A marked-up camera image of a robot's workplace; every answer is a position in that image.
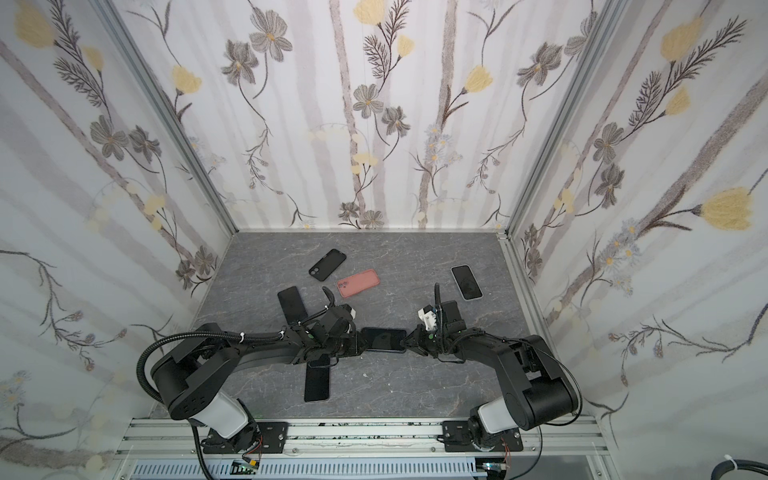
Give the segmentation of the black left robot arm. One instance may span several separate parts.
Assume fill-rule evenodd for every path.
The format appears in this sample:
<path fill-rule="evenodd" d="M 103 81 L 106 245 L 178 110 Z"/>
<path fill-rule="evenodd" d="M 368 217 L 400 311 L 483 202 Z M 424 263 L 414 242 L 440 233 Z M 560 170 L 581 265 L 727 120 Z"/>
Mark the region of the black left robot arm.
<path fill-rule="evenodd" d="M 367 342 L 354 317 L 354 309 L 343 304 L 290 322 L 277 333 L 233 332 L 205 324 L 148 346 L 137 361 L 137 380 L 172 419 L 206 426 L 230 440 L 254 427 L 246 407 L 223 392 L 232 374 L 265 365 L 309 363 L 323 356 L 359 356 Z"/>

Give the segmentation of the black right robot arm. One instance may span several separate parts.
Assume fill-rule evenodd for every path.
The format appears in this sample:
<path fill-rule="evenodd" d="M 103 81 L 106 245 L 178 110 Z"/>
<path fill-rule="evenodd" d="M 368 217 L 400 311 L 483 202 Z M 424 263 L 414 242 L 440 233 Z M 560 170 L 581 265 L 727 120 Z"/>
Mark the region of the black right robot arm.
<path fill-rule="evenodd" d="M 494 370 L 498 398 L 471 414 L 483 433 L 530 430 L 581 407 L 580 395 L 542 337 L 507 338 L 469 328 L 458 303 L 446 301 L 419 312 L 421 324 L 403 346 L 421 356 L 459 363 L 477 362 Z"/>

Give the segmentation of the pink phone case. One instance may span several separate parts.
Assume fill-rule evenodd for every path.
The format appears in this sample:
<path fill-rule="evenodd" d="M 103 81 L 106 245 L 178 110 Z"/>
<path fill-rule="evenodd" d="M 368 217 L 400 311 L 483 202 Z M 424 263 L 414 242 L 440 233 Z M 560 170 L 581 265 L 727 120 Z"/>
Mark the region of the pink phone case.
<path fill-rule="evenodd" d="M 337 282 L 337 289 L 343 298 L 349 298 L 380 284 L 380 278 L 373 269 L 351 275 Z"/>

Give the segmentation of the purple-edged phone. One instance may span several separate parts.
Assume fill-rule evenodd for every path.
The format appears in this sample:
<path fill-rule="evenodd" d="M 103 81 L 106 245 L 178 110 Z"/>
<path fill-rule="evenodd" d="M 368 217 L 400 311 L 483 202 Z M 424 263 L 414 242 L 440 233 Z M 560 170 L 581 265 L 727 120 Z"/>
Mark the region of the purple-edged phone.
<path fill-rule="evenodd" d="M 330 365 L 320 361 L 307 364 L 304 401 L 318 402 L 330 398 Z"/>
<path fill-rule="evenodd" d="M 478 300 L 483 292 L 469 265 L 459 265 L 451 268 L 451 273 L 465 301 Z"/>

